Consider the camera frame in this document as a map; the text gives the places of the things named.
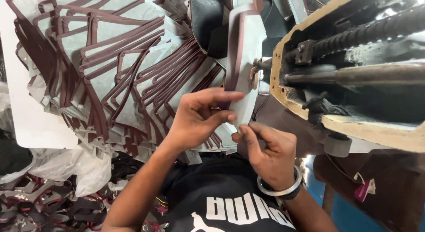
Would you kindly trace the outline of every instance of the hand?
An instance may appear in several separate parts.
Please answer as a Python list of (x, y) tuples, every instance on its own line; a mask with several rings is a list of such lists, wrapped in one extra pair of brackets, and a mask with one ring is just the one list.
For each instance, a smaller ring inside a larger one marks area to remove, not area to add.
[[(276, 191), (291, 187), (294, 182), (294, 163), (297, 137), (257, 122), (239, 127), (242, 135), (232, 134), (234, 142), (246, 142), (249, 162), (255, 172)], [(262, 151), (258, 139), (266, 142)]]
[(201, 145), (222, 123), (236, 119), (232, 111), (215, 109), (218, 103), (238, 101), (243, 97), (242, 92), (225, 92), (223, 88), (208, 88), (183, 95), (163, 143), (179, 152)]

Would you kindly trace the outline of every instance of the blue surface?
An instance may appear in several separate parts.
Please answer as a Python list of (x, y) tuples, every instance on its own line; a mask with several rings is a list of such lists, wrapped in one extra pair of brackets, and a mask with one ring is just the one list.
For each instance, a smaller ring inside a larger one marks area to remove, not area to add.
[[(322, 206), (325, 184), (315, 179), (315, 176), (312, 173), (313, 160), (314, 156), (311, 156), (309, 160), (305, 162), (305, 183), (307, 185), (307, 191), (316, 200), (316, 202)], [(352, 206), (337, 193), (335, 193), (334, 197), (331, 218), (340, 232), (387, 231), (375, 219), (370, 218), (365, 213)], [(422, 220), (420, 231), (425, 232), (424, 220)]]

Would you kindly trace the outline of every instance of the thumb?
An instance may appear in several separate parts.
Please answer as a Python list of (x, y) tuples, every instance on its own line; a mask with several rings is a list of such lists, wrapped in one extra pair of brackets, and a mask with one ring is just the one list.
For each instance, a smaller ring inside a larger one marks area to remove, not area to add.
[(206, 119), (204, 123), (207, 124), (208, 127), (213, 128), (213, 130), (215, 130), (221, 124), (229, 122), (229, 121), (234, 121), (235, 119), (236, 119), (236, 114), (234, 112), (225, 110), (225, 111), (219, 111), (213, 114), (208, 119)]
[(243, 139), (247, 143), (249, 162), (253, 166), (257, 166), (261, 163), (263, 153), (258, 143), (258, 138), (255, 132), (246, 125), (241, 125), (240, 130), (243, 134)]

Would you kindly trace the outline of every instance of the worker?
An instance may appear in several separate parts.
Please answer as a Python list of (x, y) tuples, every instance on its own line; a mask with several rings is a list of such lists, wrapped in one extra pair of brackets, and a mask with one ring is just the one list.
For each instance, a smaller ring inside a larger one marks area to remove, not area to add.
[[(234, 112), (216, 109), (218, 103), (243, 97), (241, 92), (225, 92), (223, 88), (183, 95), (168, 135), (115, 199), (102, 232), (140, 232), (178, 155), (203, 144), (222, 123), (236, 119)], [(165, 230), (337, 232), (329, 216), (299, 183), (302, 175), (294, 166), (295, 135), (255, 122), (240, 126), (239, 132), (232, 134), (232, 139), (246, 144), (249, 161), (243, 157), (207, 158), (188, 166), (194, 169), (179, 176), (167, 193), (169, 226)], [(258, 139), (265, 141), (265, 149)], [(264, 191), (279, 195), (289, 216)]]

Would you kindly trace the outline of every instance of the black t-shirt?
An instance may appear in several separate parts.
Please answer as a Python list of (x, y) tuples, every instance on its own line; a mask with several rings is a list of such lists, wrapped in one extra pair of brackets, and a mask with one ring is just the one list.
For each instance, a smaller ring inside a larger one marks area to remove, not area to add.
[(276, 200), (259, 191), (247, 161), (203, 161), (167, 193), (167, 232), (296, 231)]

